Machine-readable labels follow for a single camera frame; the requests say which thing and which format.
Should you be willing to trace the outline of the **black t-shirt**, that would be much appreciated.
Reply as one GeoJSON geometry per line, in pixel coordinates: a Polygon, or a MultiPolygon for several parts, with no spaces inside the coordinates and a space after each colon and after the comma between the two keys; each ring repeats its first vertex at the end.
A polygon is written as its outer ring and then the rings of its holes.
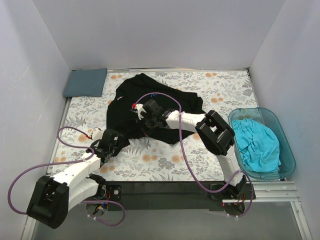
{"type": "Polygon", "coordinates": [[[157,82],[144,73],[126,79],[117,89],[114,100],[106,113],[106,127],[120,132],[127,140],[150,137],[164,143],[174,145],[179,142],[178,129],[155,128],[148,129],[137,122],[138,115],[132,112],[132,105],[143,95],[140,103],[144,104],[153,99],[164,110],[178,110],[178,105],[170,98],[155,94],[164,93],[176,99],[182,110],[191,114],[202,114],[203,100],[195,92],[184,92],[157,82]]]}

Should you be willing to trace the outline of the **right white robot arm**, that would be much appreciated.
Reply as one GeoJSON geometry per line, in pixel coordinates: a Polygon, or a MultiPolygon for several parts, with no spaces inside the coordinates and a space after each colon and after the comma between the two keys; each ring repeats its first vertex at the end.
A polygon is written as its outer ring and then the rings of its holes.
{"type": "Polygon", "coordinates": [[[223,192],[230,197],[238,197],[244,193],[247,179],[241,172],[236,157],[233,156],[235,132],[216,111],[193,114],[182,111],[181,106],[178,110],[164,110],[153,99],[144,104],[133,104],[132,110],[137,113],[139,121],[149,129],[178,129],[180,147],[187,169],[203,190],[210,194],[223,192]],[[206,149],[217,157],[223,172],[224,185],[222,187],[210,190],[197,179],[187,160],[182,131],[197,133],[206,149]]]}

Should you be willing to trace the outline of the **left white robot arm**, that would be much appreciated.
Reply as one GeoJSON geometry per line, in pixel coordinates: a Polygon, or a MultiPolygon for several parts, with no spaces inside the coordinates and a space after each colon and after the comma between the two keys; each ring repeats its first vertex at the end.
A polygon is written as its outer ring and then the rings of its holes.
{"type": "Polygon", "coordinates": [[[116,130],[100,128],[93,130],[91,138],[93,143],[79,163],[53,176],[42,176],[36,182],[26,210],[29,217],[56,229],[68,212],[82,201],[90,201],[96,214],[106,211],[109,202],[121,200],[122,187],[107,183],[94,172],[119,153],[125,138],[116,130]]]}

